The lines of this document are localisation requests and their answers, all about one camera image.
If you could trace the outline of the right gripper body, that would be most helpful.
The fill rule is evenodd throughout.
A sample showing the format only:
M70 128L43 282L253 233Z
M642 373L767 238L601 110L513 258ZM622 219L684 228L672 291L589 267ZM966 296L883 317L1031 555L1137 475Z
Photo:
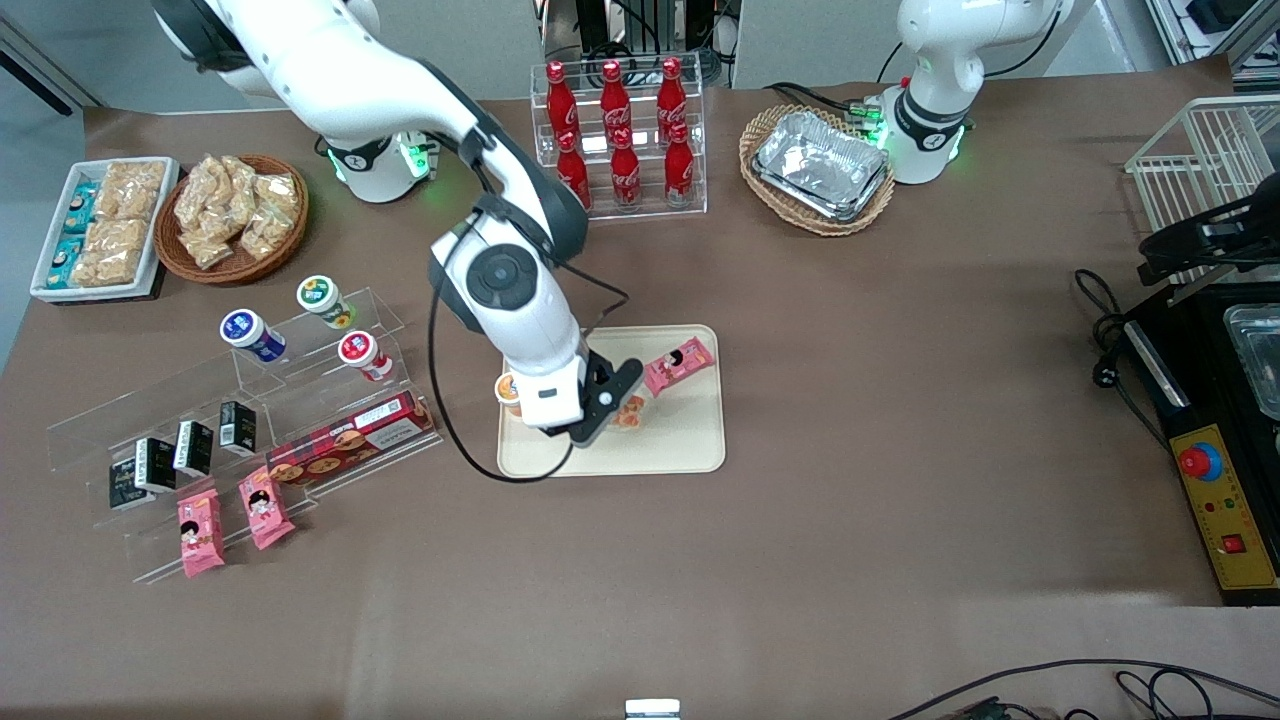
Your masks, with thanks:
M518 405L527 427L550 430L581 421L581 392L586 363L573 357L566 366L543 375L518 373Z

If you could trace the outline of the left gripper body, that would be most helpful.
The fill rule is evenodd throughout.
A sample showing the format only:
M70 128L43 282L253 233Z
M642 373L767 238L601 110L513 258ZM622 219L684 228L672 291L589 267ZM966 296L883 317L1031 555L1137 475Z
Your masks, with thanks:
M1210 265L1277 264L1277 190L1258 188L1247 200L1198 224L1198 240Z

